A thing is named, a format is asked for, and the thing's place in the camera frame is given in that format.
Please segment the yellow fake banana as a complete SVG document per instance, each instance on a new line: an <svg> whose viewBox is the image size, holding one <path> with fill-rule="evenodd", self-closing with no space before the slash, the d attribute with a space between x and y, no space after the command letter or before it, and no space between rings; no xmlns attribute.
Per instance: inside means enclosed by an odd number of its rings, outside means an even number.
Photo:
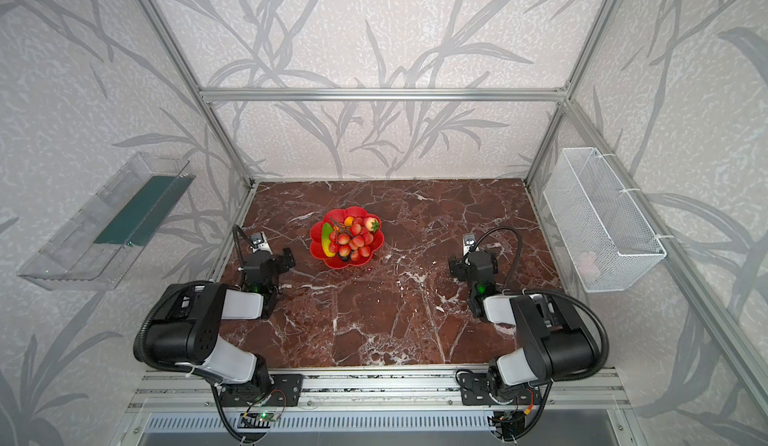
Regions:
<svg viewBox="0 0 768 446"><path fill-rule="evenodd" d="M337 244L335 241L331 240L330 238L322 238L321 247L327 258L333 258L337 255L337 252L338 252Z"/></svg>

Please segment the fake strawberry with green leaf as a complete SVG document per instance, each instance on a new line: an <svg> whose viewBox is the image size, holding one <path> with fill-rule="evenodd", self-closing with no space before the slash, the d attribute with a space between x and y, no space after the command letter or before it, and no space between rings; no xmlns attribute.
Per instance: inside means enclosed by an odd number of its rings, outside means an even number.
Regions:
<svg viewBox="0 0 768 446"><path fill-rule="evenodd" d="M375 234L378 232L381 228L380 220L376 217L367 217L364 220L364 226L366 227L367 231L371 234Z"/></svg>

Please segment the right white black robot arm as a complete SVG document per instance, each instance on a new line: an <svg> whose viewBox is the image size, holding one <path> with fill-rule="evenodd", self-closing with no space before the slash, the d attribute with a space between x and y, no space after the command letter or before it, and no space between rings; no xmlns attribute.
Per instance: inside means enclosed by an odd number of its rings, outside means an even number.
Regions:
<svg viewBox="0 0 768 446"><path fill-rule="evenodd" d="M512 326L518 345L492 359L484 373L456 372L463 405L517 404L522 397L536 404L535 388L589 378L607 362L608 334L583 302L555 290L502 293L495 282L497 259L488 251L468 251L448 267L452 278L467 284L473 316Z"/></svg>

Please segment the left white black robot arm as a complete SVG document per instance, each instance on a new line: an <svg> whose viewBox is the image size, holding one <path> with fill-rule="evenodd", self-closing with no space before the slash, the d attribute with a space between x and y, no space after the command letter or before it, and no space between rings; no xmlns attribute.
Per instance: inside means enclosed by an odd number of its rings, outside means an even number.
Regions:
<svg viewBox="0 0 768 446"><path fill-rule="evenodd" d="M301 375L272 375L262 356L220 335L223 321L268 319L277 304L279 276L295 265L288 248L278 255L257 250L241 266L246 291L212 281L169 286L139 328L134 357L159 371L204 379L222 407L297 406Z"/></svg>

